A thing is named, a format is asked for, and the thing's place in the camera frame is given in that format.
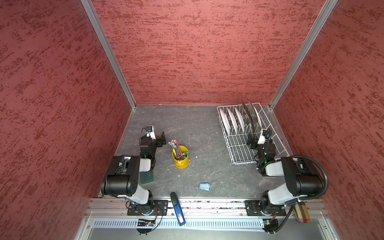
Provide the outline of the square plate white back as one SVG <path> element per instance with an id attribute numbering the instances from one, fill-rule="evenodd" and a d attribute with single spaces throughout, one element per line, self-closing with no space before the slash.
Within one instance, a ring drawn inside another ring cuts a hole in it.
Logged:
<path id="1" fill-rule="evenodd" d="M 255 107 L 251 103 L 251 101 L 249 99 L 247 99 L 247 100 L 248 100 L 247 108 L 250 111 L 250 114 L 252 116 L 253 123 L 254 123 L 254 129 L 255 129 L 254 137 L 255 137 L 255 139 L 259 139 L 259 137 L 260 137 L 260 128 L 261 128 L 260 117 L 259 117 L 259 114 L 258 114 L 257 110 L 255 109 Z"/>

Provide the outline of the square floral plate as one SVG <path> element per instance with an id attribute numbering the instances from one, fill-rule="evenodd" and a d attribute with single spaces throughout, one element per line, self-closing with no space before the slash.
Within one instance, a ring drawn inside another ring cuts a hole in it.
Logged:
<path id="1" fill-rule="evenodd" d="M 244 112 L 246 113 L 246 116 L 248 118 L 247 123 L 250 124 L 250 126 L 251 126 L 251 129 L 250 129 L 251 136 L 254 138 L 255 129 L 254 129 L 254 123 L 253 123 L 252 116 L 250 114 L 249 109 L 247 108 L 247 106 L 245 105 L 245 103 L 243 101 L 242 101 L 242 105 L 243 105 Z"/>

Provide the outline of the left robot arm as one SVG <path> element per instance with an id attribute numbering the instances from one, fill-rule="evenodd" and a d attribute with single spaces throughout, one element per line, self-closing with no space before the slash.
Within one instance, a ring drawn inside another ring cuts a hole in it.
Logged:
<path id="1" fill-rule="evenodd" d="M 156 150 L 166 144 L 165 133 L 140 138 L 140 155 L 114 156 L 101 183 L 101 193 L 126 200 L 128 216 L 166 216 L 167 200 L 154 200 L 151 191 L 140 184 L 140 173 L 152 173 L 156 164 Z"/>

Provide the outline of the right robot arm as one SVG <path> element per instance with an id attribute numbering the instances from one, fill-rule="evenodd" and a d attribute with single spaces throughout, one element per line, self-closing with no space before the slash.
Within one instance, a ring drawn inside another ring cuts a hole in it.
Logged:
<path id="1" fill-rule="evenodd" d="M 272 140 L 250 143 L 256 149 L 257 170 L 264 177 L 284 177 L 279 187 L 265 191 L 259 200 L 245 201 L 248 216 L 284 216 L 285 207 L 318 199 L 329 187 L 328 176 L 314 159 L 301 155 L 275 158 Z"/>

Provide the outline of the coloured pencils bundle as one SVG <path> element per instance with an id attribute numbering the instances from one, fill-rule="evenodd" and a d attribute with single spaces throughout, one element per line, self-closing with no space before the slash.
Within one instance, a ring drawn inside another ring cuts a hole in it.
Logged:
<path id="1" fill-rule="evenodd" d="M 178 161 L 184 160 L 187 157 L 189 152 L 188 151 L 182 152 L 177 140 L 171 140 L 169 144 L 172 147 L 175 153 L 175 157 Z"/>

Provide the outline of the yellow pencil cup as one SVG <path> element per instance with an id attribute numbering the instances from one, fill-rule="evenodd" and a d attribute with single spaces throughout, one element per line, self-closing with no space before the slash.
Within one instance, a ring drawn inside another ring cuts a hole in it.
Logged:
<path id="1" fill-rule="evenodd" d="M 185 169 L 190 163 L 189 150 L 184 146 L 179 146 L 179 150 L 182 155 L 178 158 L 176 150 L 173 150 L 172 157 L 174 159 L 175 166 L 178 169 Z"/>

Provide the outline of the white round plate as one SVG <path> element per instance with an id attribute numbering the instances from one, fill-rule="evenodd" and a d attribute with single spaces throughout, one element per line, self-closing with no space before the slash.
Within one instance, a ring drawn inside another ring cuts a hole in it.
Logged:
<path id="1" fill-rule="evenodd" d="M 235 112 L 236 112 L 236 115 L 238 117 L 238 121 L 240 123 L 242 132 L 243 132 L 243 134 L 245 134 L 246 133 L 246 127 L 245 127 L 245 123 L 244 123 L 244 120 L 243 120 L 243 116 L 242 116 L 242 114 L 240 113 L 240 111 L 237 108 L 235 108 Z"/>
<path id="2" fill-rule="evenodd" d="M 223 109 L 219 109 L 220 111 L 220 115 L 222 117 L 222 121 L 223 121 L 223 124 L 224 124 L 224 127 L 225 127 L 225 130 L 226 130 L 226 133 L 227 135 L 229 136 L 231 134 L 231 127 L 230 127 L 230 124 L 228 122 L 228 116 L 227 114 L 224 112 Z"/>
<path id="3" fill-rule="evenodd" d="M 233 128 L 234 128 L 235 134 L 237 135 L 239 133 L 239 130 L 238 130 L 238 125 L 237 125 L 235 116 L 234 116 L 233 112 L 230 110 L 230 108 L 227 108 L 227 111 L 228 111 L 228 113 L 230 115 L 231 122 L 232 122 L 232 125 L 233 125 Z"/>

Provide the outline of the green rectangular block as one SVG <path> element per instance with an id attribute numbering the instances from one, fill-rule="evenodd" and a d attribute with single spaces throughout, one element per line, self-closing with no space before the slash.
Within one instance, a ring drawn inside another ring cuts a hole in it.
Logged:
<path id="1" fill-rule="evenodd" d="M 140 172 L 140 183 L 142 185 L 148 184 L 154 181 L 153 170 L 149 170 L 146 172 Z"/>

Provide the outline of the light blue eraser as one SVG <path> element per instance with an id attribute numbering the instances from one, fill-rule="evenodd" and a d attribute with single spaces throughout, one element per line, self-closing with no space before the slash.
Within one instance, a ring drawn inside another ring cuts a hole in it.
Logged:
<path id="1" fill-rule="evenodd" d="M 209 183 L 201 183 L 199 185 L 199 188 L 201 190 L 210 191 L 211 190 L 211 185 Z"/>

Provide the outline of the plaid tape roll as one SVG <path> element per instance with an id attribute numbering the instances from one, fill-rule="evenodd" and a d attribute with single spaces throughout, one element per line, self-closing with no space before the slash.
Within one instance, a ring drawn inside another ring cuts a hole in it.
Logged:
<path id="1" fill-rule="evenodd" d="M 310 214 L 308 211 L 308 208 L 304 202 L 299 202 L 295 205 L 295 208 L 293 210 L 296 219 L 300 223 L 309 223 L 310 222 Z"/>

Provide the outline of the blue black stapler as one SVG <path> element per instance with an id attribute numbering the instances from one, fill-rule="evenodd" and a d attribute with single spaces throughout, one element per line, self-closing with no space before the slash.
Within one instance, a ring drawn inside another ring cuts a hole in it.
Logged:
<path id="1" fill-rule="evenodd" d="M 173 204 L 176 217 L 178 219 L 179 226 L 183 226 L 186 224 L 186 220 L 179 202 L 178 195 L 175 192 L 172 192 L 170 194 L 170 197 L 171 197 L 171 202 Z"/>

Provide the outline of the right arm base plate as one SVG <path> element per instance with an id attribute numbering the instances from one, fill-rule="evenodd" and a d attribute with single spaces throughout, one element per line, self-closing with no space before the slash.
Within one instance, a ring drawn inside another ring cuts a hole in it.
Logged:
<path id="1" fill-rule="evenodd" d="M 256 216 L 256 217 L 286 216 L 286 210 L 284 206 L 272 205 L 269 202 L 261 203 L 260 200 L 245 201 L 245 209 L 247 212 L 247 216 Z"/>

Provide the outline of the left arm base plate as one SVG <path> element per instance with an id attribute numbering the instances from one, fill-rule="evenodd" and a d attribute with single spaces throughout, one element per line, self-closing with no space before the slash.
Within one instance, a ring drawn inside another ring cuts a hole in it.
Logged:
<path id="1" fill-rule="evenodd" d="M 166 216 L 168 212 L 168 200 L 153 200 L 145 205 L 130 202 L 127 209 L 128 216 Z"/>

